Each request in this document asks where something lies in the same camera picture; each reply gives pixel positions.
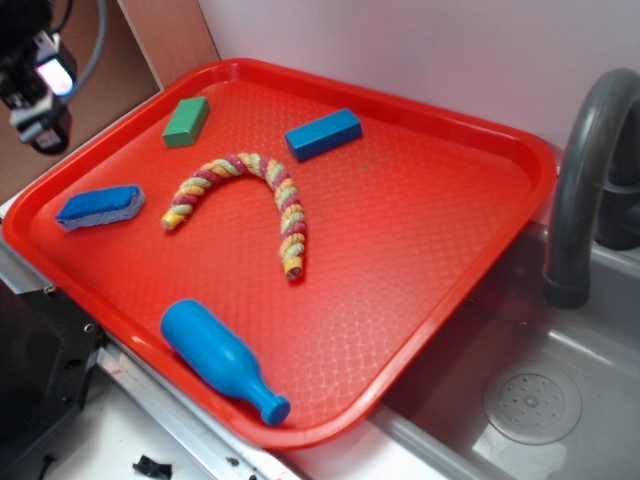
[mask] drain cover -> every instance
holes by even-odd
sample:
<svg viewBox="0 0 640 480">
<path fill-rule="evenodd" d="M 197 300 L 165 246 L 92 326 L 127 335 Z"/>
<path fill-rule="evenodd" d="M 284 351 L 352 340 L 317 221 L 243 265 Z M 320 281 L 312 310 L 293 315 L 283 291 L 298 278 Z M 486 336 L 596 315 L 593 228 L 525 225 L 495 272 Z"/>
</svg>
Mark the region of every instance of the drain cover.
<svg viewBox="0 0 640 480">
<path fill-rule="evenodd" d="M 495 374 L 484 410 L 504 436 L 527 445 L 555 442 L 578 423 L 581 400 L 573 381 L 541 362 L 519 363 Z"/>
</svg>

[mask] gray sink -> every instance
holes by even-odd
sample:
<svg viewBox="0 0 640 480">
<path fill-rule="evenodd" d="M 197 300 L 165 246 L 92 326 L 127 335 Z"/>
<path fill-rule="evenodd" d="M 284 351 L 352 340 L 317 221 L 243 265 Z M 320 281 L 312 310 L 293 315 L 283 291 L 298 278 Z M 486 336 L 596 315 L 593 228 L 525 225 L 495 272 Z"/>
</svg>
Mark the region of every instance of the gray sink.
<svg viewBox="0 0 640 480">
<path fill-rule="evenodd" d="M 559 310 L 544 243 L 519 236 L 387 394 L 406 421 L 384 428 L 464 478 L 640 478 L 640 262 L 594 247 L 591 299 Z"/>
</svg>

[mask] plastic bottle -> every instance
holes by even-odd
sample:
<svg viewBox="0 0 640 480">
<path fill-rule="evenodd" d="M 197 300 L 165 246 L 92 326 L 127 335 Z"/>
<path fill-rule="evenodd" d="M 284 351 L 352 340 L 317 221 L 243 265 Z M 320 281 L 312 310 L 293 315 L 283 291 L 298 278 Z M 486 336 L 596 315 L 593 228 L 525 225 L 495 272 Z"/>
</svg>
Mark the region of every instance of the plastic bottle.
<svg viewBox="0 0 640 480">
<path fill-rule="evenodd" d="M 215 390 L 254 404 L 267 425 L 278 425 L 287 417 L 289 401 L 266 386 L 254 353 L 201 303 L 187 299 L 173 304 L 162 317 L 161 330 Z"/>
</svg>

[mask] green block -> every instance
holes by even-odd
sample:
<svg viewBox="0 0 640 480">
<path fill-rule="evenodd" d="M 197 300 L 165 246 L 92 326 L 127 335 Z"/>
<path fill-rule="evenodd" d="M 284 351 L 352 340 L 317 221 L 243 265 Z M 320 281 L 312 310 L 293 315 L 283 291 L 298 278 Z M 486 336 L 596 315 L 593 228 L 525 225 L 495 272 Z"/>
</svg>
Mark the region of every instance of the green block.
<svg viewBox="0 0 640 480">
<path fill-rule="evenodd" d="M 167 147 L 193 145 L 209 113 L 205 97 L 188 98 L 178 103 L 162 138 Z"/>
</svg>

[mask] twisted rope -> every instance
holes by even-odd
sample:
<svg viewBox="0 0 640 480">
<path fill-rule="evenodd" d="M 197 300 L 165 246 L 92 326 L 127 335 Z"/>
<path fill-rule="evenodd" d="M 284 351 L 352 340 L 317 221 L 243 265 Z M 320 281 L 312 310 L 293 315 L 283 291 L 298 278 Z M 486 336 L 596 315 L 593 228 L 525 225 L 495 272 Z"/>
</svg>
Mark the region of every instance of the twisted rope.
<svg viewBox="0 0 640 480">
<path fill-rule="evenodd" d="M 162 217 L 162 226 L 173 230 L 193 213 L 194 205 L 209 187 L 226 178 L 252 174 L 267 182 L 274 192 L 280 211 L 280 258 L 284 273 L 290 280 L 302 275 L 302 261 L 306 223 L 298 190 L 284 166 L 267 156 L 257 153 L 240 153 L 213 160 L 193 173 L 176 192 L 171 207 Z"/>
</svg>

